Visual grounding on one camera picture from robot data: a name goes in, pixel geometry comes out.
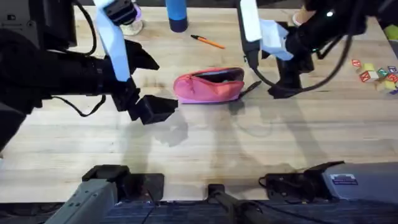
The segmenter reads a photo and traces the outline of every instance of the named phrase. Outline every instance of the label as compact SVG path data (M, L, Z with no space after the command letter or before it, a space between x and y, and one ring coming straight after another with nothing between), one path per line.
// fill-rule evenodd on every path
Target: label
M398 72L397 67L395 67L395 66L388 66L388 70L391 73L397 73Z
M353 66L355 67L360 67L361 66L361 62L359 60L352 60Z
M359 76L359 78L361 79L362 82L366 82L366 81L368 81L369 79L371 79L371 76L370 76L369 72L364 72L364 73L362 73L362 74Z
M330 179L335 185L358 185L353 174L330 174Z
M385 77L386 75L388 75L388 72L385 71L382 68L380 68L377 72L378 72L378 74L380 74L380 78Z
M386 79L394 83L398 82L398 77L394 74L389 74Z

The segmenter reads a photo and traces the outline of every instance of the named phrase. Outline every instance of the person's hand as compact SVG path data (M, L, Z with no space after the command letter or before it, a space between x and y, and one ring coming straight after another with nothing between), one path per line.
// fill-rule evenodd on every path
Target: person's hand
M307 22L314 14L316 11L307 11L305 7L303 6L299 12L296 12L293 15L293 23L295 26L301 26L304 22Z

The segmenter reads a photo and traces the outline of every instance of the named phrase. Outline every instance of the black mount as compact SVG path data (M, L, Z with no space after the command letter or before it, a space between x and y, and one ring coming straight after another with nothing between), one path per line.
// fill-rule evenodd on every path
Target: black mount
M132 174L128 166L102 165L94 166L81 179L83 182L91 179L106 179L108 182L116 183L118 202L152 199L158 201L163 198L163 174Z
M327 168L344 164L343 161L327 162L298 174L267 174L265 180L269 200L291 203L334 200L325 185L322 174Z

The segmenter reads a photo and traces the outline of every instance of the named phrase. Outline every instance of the toy block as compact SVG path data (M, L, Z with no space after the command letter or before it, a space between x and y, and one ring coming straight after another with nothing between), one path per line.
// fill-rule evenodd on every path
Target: toy block
M357 74L362 74L364 72L374 71L374 66L372 63L364 63L362 64L361 68L356 70Z
M397 90L396 84L389 80L375 83L375 88L380 93L392 93Z
M354 67L360 67L361 66L361 61L359 61L359 60L352 60L351 63L353 64Z
M391 73L397 73L398 72L397 67L395 67L395 66L388 66L388 70Z
M388 76L384 79L388 80L388 81L392 81L394 83L398 82L398 76L396 76L394 74L388 74Z
M375 71L367 71L359 75L362 82L373 82L379 79Z
M388 75L388 72L385 71L383 68L380 68L380 69L377 71L377 74L379 75L380 78L384 78L384 77L386 77L386 76Z

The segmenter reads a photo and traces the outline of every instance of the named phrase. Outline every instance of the light wood surface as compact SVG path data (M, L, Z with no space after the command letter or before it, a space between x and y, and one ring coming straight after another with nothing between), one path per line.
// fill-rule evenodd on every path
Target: light wood surface
M263 19L278 21L290 21L294 12L259 10ZM172 84L179 75L208 67L243 67L246 85L257 80L243 61L235 9L189 9L190 26L182 34L170 31L164 8L143 8L143 13L144 30L127 38L141 43L161 67L134 74L143 93L174 97ZM76 19L80 46L74 50L86 52L90 30L78 11ZM355 37L349 59L377 68L398 65L376 20L368 24L368 32ZM193 40L190 34L226 49ZM342 48L340 43L325 60L316 60L316 70L302 75L303 84L328 75ZM96 55L104 55L101 47ZM276 61L261 61L261 72L276 81ZM149 126L118 113L110 98L89 118L79 117L61 101L46 101L3 151L0 202L66 201L81 176L98 164L161 172L166 176L164 200L199 200L210 183L226 184L238 198L261 199L266 195L257 179L266 173L327 161L398 161L398 99L361 83L350 62L317 91L273 100L267 89L262 84L244 98L244 106L181 105L166 122ZM99 100L67 98L85 111Z

